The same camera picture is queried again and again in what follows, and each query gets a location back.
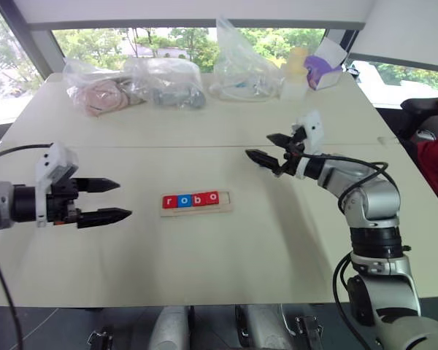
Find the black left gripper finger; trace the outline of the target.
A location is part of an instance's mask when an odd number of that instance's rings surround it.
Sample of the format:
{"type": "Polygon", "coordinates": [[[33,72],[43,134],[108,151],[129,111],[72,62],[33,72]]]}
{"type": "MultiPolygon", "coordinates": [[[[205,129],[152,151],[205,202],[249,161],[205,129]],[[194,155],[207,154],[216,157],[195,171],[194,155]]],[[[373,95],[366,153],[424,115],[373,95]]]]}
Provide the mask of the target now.
{"type": "Polygon", "coordinates": [[[98,209],[96,211],[81,212],[77,218],[77,228],[91,228],[124,220],[132,214],[132,211],[119,208],[98,209]]]}
{"type": "Polygon", "coordinates": [[[106,178],[75,178],[77,190],[86,193],[104,193],[120,187],[117,182],[106,178]]]}

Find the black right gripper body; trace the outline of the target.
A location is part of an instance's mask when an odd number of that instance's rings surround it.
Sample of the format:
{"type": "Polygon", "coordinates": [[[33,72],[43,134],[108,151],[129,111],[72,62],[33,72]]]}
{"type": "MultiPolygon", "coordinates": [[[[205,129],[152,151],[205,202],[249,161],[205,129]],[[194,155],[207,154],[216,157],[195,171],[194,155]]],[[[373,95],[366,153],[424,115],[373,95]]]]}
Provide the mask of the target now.
{"type": "Polygon", "coordinates": [[[283,173],[295,175],[297,166],[301,160],[301,155],[305,151],[304,141],[307,138],[303,126],[299,126],[292,136],[285,136],[283,139],[283,148],[285,149],[284,158],[286,161],[282,165],[283,173]]]}

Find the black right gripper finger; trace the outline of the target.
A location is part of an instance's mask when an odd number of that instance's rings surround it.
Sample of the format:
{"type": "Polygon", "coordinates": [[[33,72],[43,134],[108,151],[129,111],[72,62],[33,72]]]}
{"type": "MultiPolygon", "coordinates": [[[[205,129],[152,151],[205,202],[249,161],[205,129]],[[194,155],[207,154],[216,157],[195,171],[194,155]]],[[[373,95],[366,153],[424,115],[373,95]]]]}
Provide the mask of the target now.
{"type": "Polygon", "coordinates": [[[270,140],[271,143],[280,148],[286,148],[292,141],[292,138],[290,136],[282,133],[273,133],[267,135],[266,137],[268,138],[268,140],[270,140]]]}
{"type": "Polygon", "coordinates": [[[260,167],[268,168],[272,172],[280,169],[278,159],[268,155],[266,152],[259,149],[246,149],[245,154],[260,167]]]}

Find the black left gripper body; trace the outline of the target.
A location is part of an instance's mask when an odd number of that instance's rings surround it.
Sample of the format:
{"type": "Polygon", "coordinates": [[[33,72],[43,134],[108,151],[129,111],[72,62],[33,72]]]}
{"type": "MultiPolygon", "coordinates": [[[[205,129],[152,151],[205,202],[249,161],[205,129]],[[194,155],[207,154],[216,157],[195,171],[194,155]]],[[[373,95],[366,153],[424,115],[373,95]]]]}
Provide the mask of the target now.
{"type": "Polygon", "coordinates": [[[79,197],[81,178],[61,180],[52,184],[50,193],[46,197],[47,221],[53,224],[77,223],[81,216],[81,210],[74,202],[79,197]]]}

